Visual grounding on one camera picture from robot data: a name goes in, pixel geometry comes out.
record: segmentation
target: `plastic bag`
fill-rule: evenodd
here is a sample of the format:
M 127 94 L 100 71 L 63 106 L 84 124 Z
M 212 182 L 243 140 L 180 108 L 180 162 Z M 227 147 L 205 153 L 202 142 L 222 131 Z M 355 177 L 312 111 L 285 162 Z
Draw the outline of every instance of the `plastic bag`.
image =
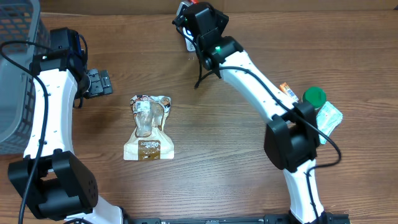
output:
M 124 160 L 173 159 L 174 144 L 164 133 L 171 98 L 136 95 L 130 100 L 136 128 L 124 145 Z

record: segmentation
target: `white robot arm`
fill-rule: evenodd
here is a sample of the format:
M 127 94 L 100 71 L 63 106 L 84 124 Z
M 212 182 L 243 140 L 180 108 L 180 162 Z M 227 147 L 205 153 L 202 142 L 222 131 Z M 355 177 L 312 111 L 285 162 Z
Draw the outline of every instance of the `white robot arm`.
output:
M 30 65 L 29 73 L 36 77 L 32 132 L 24 160 L 9 165 L 9 179 L 23 197 L 28 177 L 32 176 L 26 205 L 36 218 L 122 224 L 126 217 L 123 210 L 98 195 L 94 175 L 74 156 L 72 146 L 73 102 L 76 98 L 82 102 L 83 97 L 111 94 L 108 73 L 86 70 L 87 54 L 80 49 L 79 34 L 74 30 L 51 30 L 50 38 L 51 49 L 55 50 L 35 56 Z M 47 95 L 38 80 L 44 84 Z M 37 157 L 45 117 L 44 145 Z M 57 178 L 42 180 L 48 172 L 54 172 Z
M 299 112 L 303 119 L 316 127 L 313 108 L 312 112 L 304 109 L 303 105 L 282 93 L 256 68 L 247 52 L 232 37 L 221 37 L 227 23 L 228 17 L 210 4 L 189 1 L 181 2 L 173 21 L 180 34 L 179 27 L 190 31 L 192 45 L 197 43 L 197 54 L 205 68 L 215 70 L 219 78 L 235 87 L 267 125 L 264 149 L 274 165 L 283 169 L 291 201 L 290 219 L 295 223 L 318 222 L 318 216 L 325 216 L 325 212 L 319 200 L 315 172 L 311 168 L 316 165 L 315 149 L 319 146 L 319 138 L 306 124 L 301 123 L 300 128 L 289 131 L 285 123 L 289 122 L 289 116 L 292 118 L 292 113 Z
M 275 85 L 273 85 L 253 64 L 247 52 L 235 52 L 225 58 L 225 62 L 220 64 L 223 67 L 242 67 L 250 69 L 257 77 L 259 77 L 273 92 L 275 96 L 289 109 L 293 109 L 295 101 L 282 93 Z M 282 116 L 286 114 L 284 110 L 264 89 L 264 87 L 251 75 L 240 70 L 221 70 L 221 77 L 226 82 L 235 87 L 250 104 L 259 112 L 265 124 L 272 121 L 274 115 Z M 290 211 L 292 215 L 300 223 L 311 223 L 316 219 L 315 212 L 311 204 L 307 178 L 305 173 L 309 168 L 315 166 L 314 160 L 307 160 L 297 167 L 297 171 L 290 172 L 283 170 L 285 175 L 287 188 L 290 194 Z M 317 208 L 318 214 L 323 212 L 323 206 L 319 201 L 317 185 L 314 170 L 310 173 L 311 191 Z

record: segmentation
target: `wood grain surface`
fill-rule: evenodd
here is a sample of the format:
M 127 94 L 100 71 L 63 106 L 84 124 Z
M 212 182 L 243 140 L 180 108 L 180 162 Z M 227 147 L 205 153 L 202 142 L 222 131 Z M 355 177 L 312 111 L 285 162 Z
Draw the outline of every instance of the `wood grain surface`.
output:
M 343 153 L 338 166 L 318 170 L 326 211 L 348 213 L 352 223 L 398 219 L 398 12 L 272 12 L 230 14 L 224 32 L 248 51 L 276 85 L 301 96 L 322 87 L 343 114 L 331 135 Z M 282 172 L 267 158 L 264 124 L 232 87 L 216 77 L 199 89 L 196 55 L 164 16 L 46 17 L 48 29 L 69 27 L 85 36 L 89 67 L 108 69 L 109 96 L 73 110 L 73 147 L 94 173 L 100 194 L 133 217 L 195 218 L 287 213 Z M 123 160 L 134 130 L 129 100 L 166 95 L 172 110 L 165 132 L 175 158 Z M 17 223 L 20 197 L 0 157 L 0 223 Z M 329 145 L 318 163 L 336 159 Z M 25 223 L 35 220 L 29 209 Z
M 181 0 L 40 0 L 42 12 L 81 15 L 175 14 Z M 397 0 L 208 0 L 230 12 L 393 10 Z

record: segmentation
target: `packaged food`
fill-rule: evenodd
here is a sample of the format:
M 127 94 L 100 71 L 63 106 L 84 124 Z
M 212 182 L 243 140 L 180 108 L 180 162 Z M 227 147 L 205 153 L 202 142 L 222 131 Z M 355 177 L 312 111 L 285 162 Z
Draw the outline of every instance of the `packaged food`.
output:
M 291 97 L 294 101 L 298 102 L 299 98 L 294 94 L 293 90 L 290 89 L 287 83 L 283 83 L 279 85 L 279 89 L 284 92 L 286 95 Z
M 173 159 L 174 144 L 164 133 L 171 98 L 136 95 L 130 100 L 136 128 L 124 145 L 124 160 Z
M 331 132 L 343 120 L 343 114 L 335 108 L 329 101 L 323 104 L 322 108 L 317 114 L 318 129 L 329 136 Z M 326 144 L 326 139 L 319 135 L 321 144 Z

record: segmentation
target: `black cable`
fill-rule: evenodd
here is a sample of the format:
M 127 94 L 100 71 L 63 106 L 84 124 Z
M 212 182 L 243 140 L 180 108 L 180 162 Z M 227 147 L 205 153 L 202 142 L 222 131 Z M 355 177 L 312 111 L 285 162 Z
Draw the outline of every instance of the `black cable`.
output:
M 214 68 L 212 71 L 208 72 L 207 74 L 205 74 L 202 79 L 204 80 L 206 77 L 208 77 L 211 74 L 214 74 L 217 71 L 221 71 L 221 70 L 227 70 L 227 69 L 232 69 L 232 70 L 240 70 L 243 72 L 248 73 L 249 75 L 251 75 L 253 78 L 255 78 L 261 85 L 262 87 L 264 87 L 266 89 L 266 91 L 268 92 L 268 94 L 270 94 L 270 96 L 272 97 L 273 100 L 275 100 L 280 107 L 282 107 L 284 110 L 286 110 L 288 113 L 290 113 L 292 116 L 294 116 L 295 119 L 299 120 L 300 122 L 304 123 L 305 125 L 307 125 L 308 127 L 312 128 L 314 131 L 316 131 L 318 134 L 320 134 L 322 137 L 324 137 L 335 149 L 336 152 L 338 154 L 338 159 L 335 162 L 332 163 L 328 163 L 328 164 L 322 164 L 322 165 L 316 165 L 313 166 L 311 168 L 308 169 L 307 173 L 305 174 L 307 177 L 307 186 L 308 186 L 308 192 L 309 192 L 309 196 L 310 196 L 310 200 L 311 200 L 311 204 L 312 204 L 312 208 L 315 212 L 315 217 L 317 219 L 317 223 L 319 223 L 319 215 L 316 209 L 316 205 L 315 202 L 313 200 L 313 195 L 312 195 L 312 191 L 311 191 L 311 183 L 310 183 L 310 172 L 312 170 L 315 170 L 317 168 L 326 168 L 326 167 L 331 167 L 334 165 L 337 165 L 340 161 L 341 161 L 341 151 L 339 149 L 339 147 L 336 145 L 336 143 L 331 140 L 325 133 L 321 132 L 318 128 L 314 127 L 312 124 L 310 124 L 308 121 L 304 120 L 301 116 L 299 116 L 297 113 L 295 113 L 294 111 L 292 111 L 291 109 L 289 109 L 288 107 L 286 107 L 280 99 L 278 99 L 273 92 L 271 92 L 271 90 L 268 88 L 268 86 L 256 75 L 254 74 L 251 70 L 246 69 L 246 68 L 241 68 L 241 67 L 234 67 L 234 66 L 227 66 L 227 67 L 221 67 L 221 68 Z
M 18 224 L 22 224 L 24 221 L 24 212 L 25 212 L 25 204 L 27 201 L 27 196 L 29 194 L 29 190 L 30 190 L 30 186 L 32 185 L 32 181 L 33 181 L 33 177 L 35 176 L 35 173 L 37 172 L 37 166 L 39 164 L 39 159 L 42 155 L 42 151 L 43 151 L 43 146 L 45 144 L 44 138 L 45 138 L 45 130 L 47 128 L 47 118 L 49 115 L 49 94 L 47 93 L 47 89 L 45 88 L 44 83 L 41 81 L 41 79 L 37 76 L 32 74 L 32 72 L 30 72 L 28 69 L 26 69 L 25 67 L 23 67 L 22 65 L 18 64 L 17 62 L 13 61 L 11 58 L 9 58 L 3 51 L 3 47 L 6 45 L 10 45 L 10 44 L 28 44 L 28 45 L 34 45 L 36 47 L 41 47 L 43 49 L 47 49 L 47 50 L 51 50 L 51 48 L 40 45 L 40 44 L 36 44 L 34 42 L 30 42 L 30 41 L 24 41 L 24 40 L 12 40 L 12 41 L 7 41 L 7 42 L 3 42 L 0 45 L 0 55 L 4 57 L 4 59 L 6 59 L 7 61 L 9 61 L 10 63 L 12 63 L 13 65 L 15 65 L 16 67 L 20 68 L 21 70 L 23 70 L 24 72 L 28 73 L 29 75 L 32 75 L 32 77 L 34 79 L 37 80 L 37 82 L 40 84 L 40 86 L 43 89 L 43 93 L 44 93 L 44 115 L 43 115 L 43 125 L 42 125 L 42 132 L 40 135 L 40 139 L 39 139 L 39 149 L 37 150 L 37 154 L 36 154 L 36 158 L 35 158 L 35 162 L 32 166 L 32 170 L 30 172 L 29 178 L 27 179 L 27 183 L 26 183 L 26 187 L 25 187 L 25 191 L 24 191 L 24 195 L 22 196 L 22 202 L 21 202 L 21 207 L 19 209 L 19 218 L 18 218 Z
M 85 223 L 85 224 L 92 224 L 92 222 L 89 222 L 87 220 L 85 220 L 84 218 L 74 218 L 72 220 L 69 220 L 67 222 L 64 222 L 63 224 L 71 224 L 71 223 Z
M 201 52 L 200 52 L 199 48 L 197 47 L 197 44 L 194 43 L 193 40 L 191 40 L 187 35 L 185 35 L 182 31 L 180 31 L 180 29 L 179 29 L 177 26 L 175 26 L 175 29 L 177 30 L 177 32 L 178 32 L 179 34 L 181 34 L 182 37 L 184 37 L 184 39 L 189 40 L 189 42 L 191 42 L 191 44 L 192 44 L 193 47 L 195 48 L 195 52 L 196 52 L 197 57 L 198 57 L 198 59 L 199 59 L 199 79 L 198 79 L 198 81 L 196 82 L 195 87 L 194 87 L 195 89 L 197 89 L 197 88 L 199 87 L 199 83 L 200 83 L 201 80 L 202 80 L 202 77 L 201 77 L 201 74 L 202 74 L 202 65 L 201 65 L 202 57 L 201 57 Z
M 87 65 L 87 61 L 88 61 L 88 47 L 87 47 L 87 42 L 85 40 L 85 37 L 83 37 L 83 35 L 79 34 L 79 37 L 82 39 L 83 43 L 85 44 L 85 55 L 84 55 L 84 66 Z

